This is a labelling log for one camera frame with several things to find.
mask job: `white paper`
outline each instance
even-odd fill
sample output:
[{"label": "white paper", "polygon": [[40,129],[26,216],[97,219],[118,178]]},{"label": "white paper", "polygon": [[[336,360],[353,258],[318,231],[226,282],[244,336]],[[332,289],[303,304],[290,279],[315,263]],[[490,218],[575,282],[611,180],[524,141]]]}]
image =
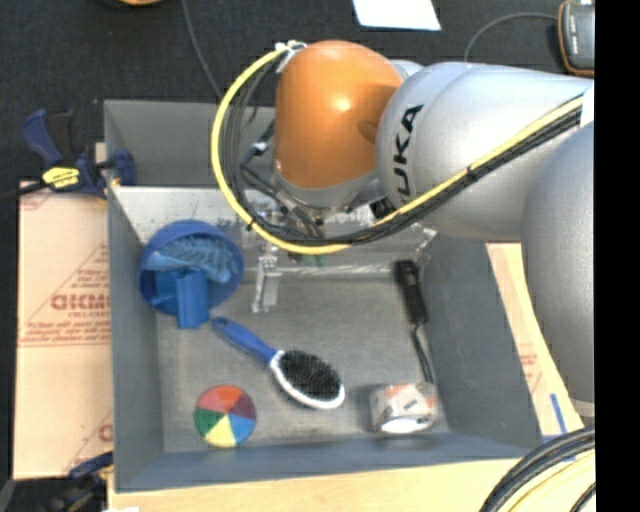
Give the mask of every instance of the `white paper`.
[{"label": "white paper", "polygon": [[431,0],[353,0],[365,27],[440,30]]}]

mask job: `hair brush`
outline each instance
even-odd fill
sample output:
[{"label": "hair brush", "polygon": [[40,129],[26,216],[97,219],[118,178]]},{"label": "hair brush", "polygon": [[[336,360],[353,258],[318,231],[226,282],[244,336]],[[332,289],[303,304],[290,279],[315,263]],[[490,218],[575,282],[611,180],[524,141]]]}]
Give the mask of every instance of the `hair brush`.
[{"label": "hair brush", "polygon": [[344,401],[342,379],[319,357],[300,350],[277,350],[228,318],[214,318],[212,324],[225,339],[260,357],[282,389],[298,402],[316,409],[333,409]]}]

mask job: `brush bristles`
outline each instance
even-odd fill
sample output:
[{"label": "brush bristles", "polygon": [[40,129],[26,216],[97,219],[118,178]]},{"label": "brush bristles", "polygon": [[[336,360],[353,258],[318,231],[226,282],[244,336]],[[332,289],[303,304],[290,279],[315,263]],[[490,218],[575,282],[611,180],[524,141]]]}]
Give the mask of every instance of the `brush bristles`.
[{"label": "brush bristles", "polygon": [[338,373],[312,354],[299,350],[286,351],[279,358],[278,367],[294,389],[313,400],[335,400],[342,389]]}]

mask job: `yellow clamp part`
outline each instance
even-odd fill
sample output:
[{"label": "yellow clamp part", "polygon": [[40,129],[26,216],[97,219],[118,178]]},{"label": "yellow clamp part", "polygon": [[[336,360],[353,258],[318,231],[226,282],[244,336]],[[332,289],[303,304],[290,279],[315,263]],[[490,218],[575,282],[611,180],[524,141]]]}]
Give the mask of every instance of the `yellow clamp part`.
[{"label": "yellow clamp part", "polygon": [[42,175],[42,181],[55,189],[80,183],[80,171],[75,167],[52,167]]}]

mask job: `multicolored disc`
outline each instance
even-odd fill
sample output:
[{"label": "multicolored disc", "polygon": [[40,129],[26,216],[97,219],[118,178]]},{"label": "multicolored disc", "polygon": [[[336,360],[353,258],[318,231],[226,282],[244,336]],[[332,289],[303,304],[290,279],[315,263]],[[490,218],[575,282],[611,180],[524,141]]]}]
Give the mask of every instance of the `multicolored disc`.
[{"label": "multicolored disc", "polygon": [[236,386],[214,386],[196,403],[193,419],[200,436],[219,448],[233,448],[246,441],[256,426],[253,400]]}]

